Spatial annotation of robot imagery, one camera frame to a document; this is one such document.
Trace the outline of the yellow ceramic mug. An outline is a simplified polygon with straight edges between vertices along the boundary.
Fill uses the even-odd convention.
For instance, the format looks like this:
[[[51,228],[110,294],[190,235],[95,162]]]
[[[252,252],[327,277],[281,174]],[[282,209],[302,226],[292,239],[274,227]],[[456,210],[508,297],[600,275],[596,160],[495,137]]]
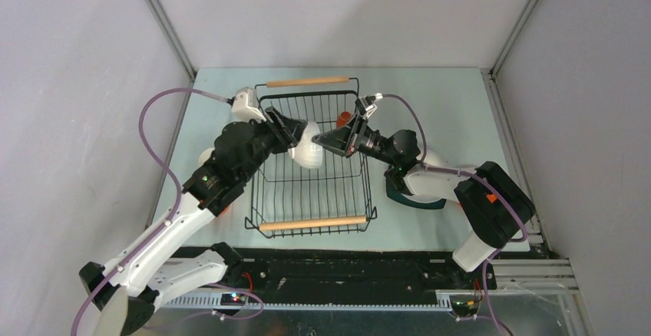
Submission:
[[[211,147],[211,148],[208,148],[208,149],[205,149],[205,150],[204,150],[204,151],[199,155],[199,158],[198,158],[198,166],[202,166],[202,165],[204,165],[206,162],[210,161],[210,160],[213,158],[213,151],[214,151],[214,149],[213,149],[212,147]]]

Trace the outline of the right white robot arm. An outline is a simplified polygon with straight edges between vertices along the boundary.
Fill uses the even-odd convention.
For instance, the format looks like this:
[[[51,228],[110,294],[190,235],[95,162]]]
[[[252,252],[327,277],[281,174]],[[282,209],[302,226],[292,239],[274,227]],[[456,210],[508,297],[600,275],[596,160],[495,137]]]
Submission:
[[[386,163],[385,182],[411,205],[440,200],[456,202],[471,231],[452,252],[446,276],[455,288],[467,288],[479,267],[499,249],[524,233],[536,210],[533,202],[497,163],[479,167],[437,166],[424,159],[416,132],[398,130],[384,137],[368,127],[363,117],[312,137],[331,153],[350,157],[355,153]]]

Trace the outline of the white ceramic bowl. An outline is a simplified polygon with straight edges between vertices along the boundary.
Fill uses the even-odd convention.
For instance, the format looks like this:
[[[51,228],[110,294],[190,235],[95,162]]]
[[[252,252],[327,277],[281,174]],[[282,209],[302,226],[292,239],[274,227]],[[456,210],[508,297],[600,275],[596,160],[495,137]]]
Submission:
[[[315,170],[322,166],[323,148],[312,141],[312,138],[320,133],[319,125],[309,121],[297,146],[288,149],[290,158],[302,168]]]

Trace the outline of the orange glossy bowl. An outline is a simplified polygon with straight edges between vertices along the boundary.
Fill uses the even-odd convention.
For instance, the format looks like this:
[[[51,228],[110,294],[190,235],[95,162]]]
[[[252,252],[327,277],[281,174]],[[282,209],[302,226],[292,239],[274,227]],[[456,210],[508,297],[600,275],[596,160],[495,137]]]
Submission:
[[[230,209],[230,206],[231,206],[231,205],[228,205],[228,206],[224,207],[223,210],[222,210],[219,214],[216,215],[216,217],[220,217],[220,216],[223,215],[224,213],[228,212],[229,209]]]

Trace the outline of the teal square plate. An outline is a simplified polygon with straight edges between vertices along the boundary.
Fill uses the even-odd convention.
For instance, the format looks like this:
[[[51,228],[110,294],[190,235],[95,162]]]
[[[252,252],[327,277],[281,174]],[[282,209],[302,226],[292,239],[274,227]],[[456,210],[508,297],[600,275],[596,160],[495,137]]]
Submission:
[[[415,209],[443,209],[446,204],[443,188],[435,178],[418,176],[385,178],[387,197],[403,206]]]

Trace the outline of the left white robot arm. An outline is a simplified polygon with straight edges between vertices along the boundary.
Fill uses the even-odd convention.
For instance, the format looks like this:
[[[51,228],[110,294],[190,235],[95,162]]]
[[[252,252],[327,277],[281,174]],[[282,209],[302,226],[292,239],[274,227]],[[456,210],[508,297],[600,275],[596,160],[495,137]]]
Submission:
[[[288,153],[304,166],[319,166],[322,154],[310,156],[318,132],[315,122],[285,117],[274,107],[227,124],[188,181],[173,179],[177,196],[164,216],[117,257],[80,270],[89,294],[85,304],[101,313],[95,333],[131,335],[174,298],[204,285],[239,284],[241,258],[225,243],[176,265],[167,260],[243,195],[270,156]]]

